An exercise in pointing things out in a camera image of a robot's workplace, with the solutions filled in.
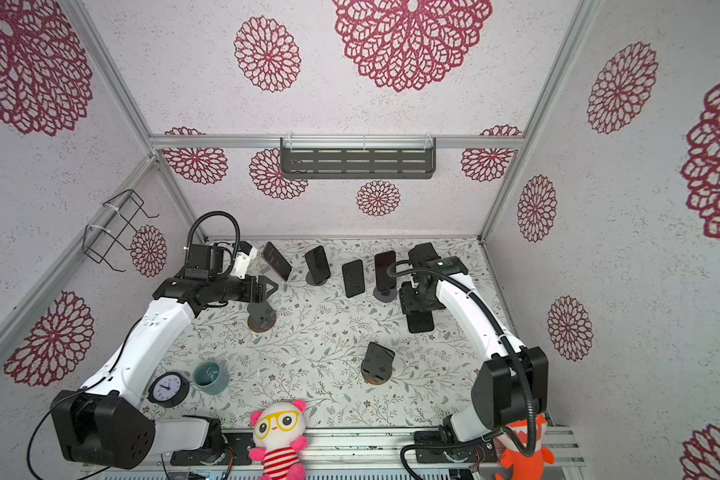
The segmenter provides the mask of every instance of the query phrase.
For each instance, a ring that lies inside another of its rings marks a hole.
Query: clock
[[[168,372],[152,382],[146,399],[163,408],[171,408],[182,403],[189,392],[189,380],[178,372]]]

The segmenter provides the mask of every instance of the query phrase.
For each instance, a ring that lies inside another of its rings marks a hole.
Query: pink ear
[[[307,402],[305,402],[304,400],[294,400],[293,405],[294,405],[294,407],[301,410],[302,413],[304,413],[304,411],[307,410]]]
[[[251,425],[255,425],[256,422],[259,421],[259,417],[262,415],[262,413],[264,413],[263,410],[261,410],[260,412],[256,412],[256,413],[252,413],[252,414],[251,414]]]

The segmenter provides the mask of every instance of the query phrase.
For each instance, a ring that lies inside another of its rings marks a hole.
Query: stuffed toy
[[[303,400],[280,402],[251,415],[253,443],[249,455],[254,462],[264,461],[264,476],[259,480],[304,480],[306,472],[297,452],[307,447],[307,428]]]
[[[518,434],[518,438],[524,445],[528,444],[528,421],[512,422],[508,427]],[[502,435],[496,438],[507,448],[501,456],[501,466],[512,467],[512,480],[541,480],[541,475],[544,474],[544,464],[554,464],[552,451],[541,445],[541,437],[546,431],[547,418],[543,414],[539,414],[536,417],[536,452],[530,458],[520,453],[518,447],[514,446],[508,436]],[[504,479],[501,475],[496,475],[496,480]]]

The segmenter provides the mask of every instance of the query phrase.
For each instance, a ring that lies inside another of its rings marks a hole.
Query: red striped shirt
[[[285,478],[290,467],[297,463],[298,457],[293,448],[278,448],[264,455],[264,474],[272,477],[272,480],[280,480]]]

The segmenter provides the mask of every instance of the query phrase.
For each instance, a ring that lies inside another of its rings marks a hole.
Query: plush toy eye
[[[259,425],[256,426],[256,429],[254,430],[256,432],[256,436],[259,439],[262,439],[266,437],[267,433],[269,432],[269,420],[263,420]]]
[[[294,413],[287,413],[277,419],[277,424],[285,432],[293,430],[296,426],[297,416]]]

